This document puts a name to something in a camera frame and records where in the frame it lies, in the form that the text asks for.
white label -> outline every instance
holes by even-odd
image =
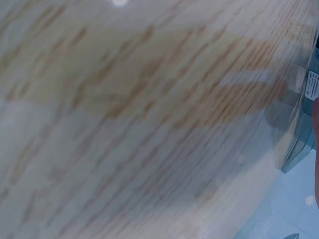
[[[319,75],[312,71],[308,74],[306,97],[312,101],[319,97]]]

wood grain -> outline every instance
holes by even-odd
[[[233,238],[291,146],[316,2],[3,5],[0,237]]]

